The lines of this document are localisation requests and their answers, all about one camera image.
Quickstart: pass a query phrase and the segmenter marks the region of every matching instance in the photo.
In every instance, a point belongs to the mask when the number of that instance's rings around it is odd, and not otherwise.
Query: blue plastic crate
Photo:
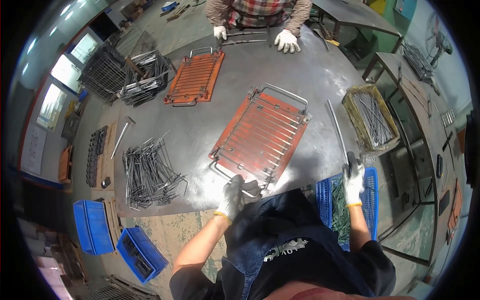
[[[316,184],[317,205],[320,213],[320,219],[328,226],[332,227],[332,182],[340,180],[342,173],[318,181]],[[365,191],[360,194],[362,201],[363,215],[367,222],[368,231],[372,236],[372,240],[377,239],[378,226],[378,178],[377,170],[373,167],[365,169],[364,176]],[[343,250],[349,251],[350,244],[348,242],[340,244]]]
[[[130,237],[133,244],[138,249],[138,252],[144,257],[145,261],[152,267],[153,271],[145,278],[137,268],[133,265],[136,257],[128,254],[123,241],[126,237]],[[120,235],[117,243],[117,250],[123,257],[123,260],[127,263],[128,267],[133,271],[135,276],[142,284],[145,284],[148,280],[154,278],[167,266],[168,261],[158,251],[152,241],[147,237],[144,230],[141,227],[125,228]]]
[[[73,214],[85,253],[99,255],[114,251],[103,202],[79,200],[73,204]]]

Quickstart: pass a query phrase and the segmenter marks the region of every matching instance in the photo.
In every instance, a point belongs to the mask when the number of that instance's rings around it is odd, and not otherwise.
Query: box of metal wires
[[[400,133],[375,85],[349,87],[342,102],[366,151],[396,146]]]
[[[350,215],[345,207],[342,174],[318,181],[315,189],[320,219],[328,228],[338,234],[340,247],[345,251],[350,251]],[[360,193],[362,211],[372,240],[376,240],[378,226],[378,177],[375,168],[365,168],[363,187],[365,190]]]
[[[125,228],[117,250],[142,284],[160,274],[168,264],[141,227]]]

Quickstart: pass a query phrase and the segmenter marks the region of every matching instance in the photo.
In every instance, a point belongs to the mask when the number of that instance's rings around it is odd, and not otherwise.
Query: dark blue apron
[[[278,222],[277,226],[275,221],[279,217],[286,219]],[[285,225],[285,220],[291,221],[291,226],[288,221]],[[333,231],[323,225],[311,204],[297,189],[246,205],[225,232],[227,257],[222,258],[222,265],[228,262],[245,275],[242,299],[248,298],[270,249],[294,238],[309,238],[324,247],[362,296],[375,297],[357,269],[343,256]]]

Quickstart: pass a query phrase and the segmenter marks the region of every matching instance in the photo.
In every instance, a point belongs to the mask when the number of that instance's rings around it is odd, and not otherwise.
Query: cotton glove
[[[231,183],[227,183],[223,187],[223,199],[220,201],[215,215],[225,217],[230,224],[243,209],[247,203],[256,202],[261,198],[260,188],[256,180],[245,183],[241,175],[236,175],[231,179]]]
[[[227,29],[225,26],[213,26],[213,35],[217,38],[226,40],[227,39]]]
[[[300,52],[300,47],[297,43],[297,38],[287,29],[282,30],[275,39],[274,45],[278,45],[278,51],[282,51],[283,53],[295,53]]]
[[[347,152],[348,165],[343,165],[343,193],[345,206],[361,205],[360,193],[363,192],[365,166],[356,159],[353,152]]]

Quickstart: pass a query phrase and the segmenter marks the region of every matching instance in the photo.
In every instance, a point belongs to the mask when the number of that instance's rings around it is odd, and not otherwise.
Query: black t-shirt
[[[395,267],[375,241],[358,253],[343,252],[376,296],[388,296],[395,287]],[[239,299],[244,275],[228,264],[212,283],[199,269],[187,267],[170,280],[173,299]],[[346,294],[359,294],[343,276],[330,254],[310,239],[293,239],[274,247],[264,258],[248,299],[263,299],[290,281],[307,282]]]

